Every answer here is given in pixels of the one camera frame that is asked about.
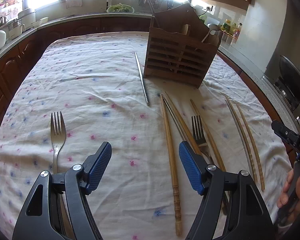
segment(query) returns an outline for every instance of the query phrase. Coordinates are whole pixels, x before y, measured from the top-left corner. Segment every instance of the bowl of vegetables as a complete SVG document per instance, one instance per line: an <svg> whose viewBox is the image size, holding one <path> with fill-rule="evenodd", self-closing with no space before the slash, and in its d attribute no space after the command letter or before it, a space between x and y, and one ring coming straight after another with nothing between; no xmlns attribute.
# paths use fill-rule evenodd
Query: bowl of vegetables
<svg viewBox="0 0 300 240"><path fill-rule="evenodd" d="M134 8L130 5L125 4L116 4L112 5L107 9L107 12L114 12L114 13L134 13Z"/></svg>

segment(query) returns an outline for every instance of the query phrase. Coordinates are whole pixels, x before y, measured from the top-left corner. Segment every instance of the metal chopstick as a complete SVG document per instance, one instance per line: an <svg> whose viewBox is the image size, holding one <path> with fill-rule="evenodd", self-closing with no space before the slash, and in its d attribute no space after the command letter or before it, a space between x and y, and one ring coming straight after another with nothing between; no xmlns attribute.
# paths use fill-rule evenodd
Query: metal chopstick
<svg viewBox="0 0 300 240"><path fill-rule="evenodd" d="M136 60L137 60L137 65L138 65L138 69L139 69L141 84L142 84L143 92L145 94L146 102L147 102L147 105L150 105L149 98L148 98L148 93L147 93L147 89L146 89L146 86L145 86L145 82L143 81L143 76L142 76L142 72L141 72L140 63L139 63L139 60L138 60L137 53L134 52L134 55L136 55Z"/></svg>

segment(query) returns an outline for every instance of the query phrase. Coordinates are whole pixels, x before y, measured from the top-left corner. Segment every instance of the power outlet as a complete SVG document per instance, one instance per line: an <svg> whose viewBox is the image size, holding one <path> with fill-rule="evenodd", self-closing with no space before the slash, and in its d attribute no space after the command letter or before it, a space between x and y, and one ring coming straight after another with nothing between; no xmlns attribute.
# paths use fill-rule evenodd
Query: power outlet
<svg viewBox="0 0 300 240"><path fill-rule="evenodd" d="M213 8L213 5L208 5L208 6L206 7L206 9L207 9L208 11L210 11L210 12L212 12L212 8Z"/></svg>

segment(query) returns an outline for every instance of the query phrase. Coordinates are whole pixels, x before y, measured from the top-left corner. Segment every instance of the jar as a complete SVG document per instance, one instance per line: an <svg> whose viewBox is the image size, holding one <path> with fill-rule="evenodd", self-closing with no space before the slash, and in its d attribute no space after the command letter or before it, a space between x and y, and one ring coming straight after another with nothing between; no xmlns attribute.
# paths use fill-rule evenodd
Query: jar
<svg viewBox="0 0 300 240"><path fill-rule="evenodd" d="M226 20L224 23L223 23L223 29L226 31L226 32L230 32L230 25L231 25L231 21L229 20Z"/></svg>

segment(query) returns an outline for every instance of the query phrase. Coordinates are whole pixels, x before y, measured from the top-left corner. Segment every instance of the silver screw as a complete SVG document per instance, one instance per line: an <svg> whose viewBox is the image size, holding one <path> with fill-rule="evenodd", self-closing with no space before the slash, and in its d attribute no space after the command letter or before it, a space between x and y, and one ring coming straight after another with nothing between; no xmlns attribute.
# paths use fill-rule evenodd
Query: silver screw
<svg viewBox="0 0 300 240"><path fill-rule="evenodd" d="M80 169L81 169L81 164L76 164L75 166L72 167L72 169L73 169L74 171L80 170Z"/></svg>
<svg viewBox="0 0 300 240"><path fill-rule="evenodd" d="M249 175L249 172L245 171L245 170L242 170L241 171L241 174L245 177L247 177Z"/></svg>
<svg viewBox="0 0 300 240"><path fill-rule="evenodd" d="M47 176L48 174L49 174L48 171L43 171L43 172L40 173L40 176L41 176L41 177L45 177L45 176Z"/></svg>
<svg viewBox="0 0 300 240"><path fill-rule="evenodd" d="M217 167L215 165L209 164L208 165L208 170L209 171L215 171L217 169Z"/></svg>

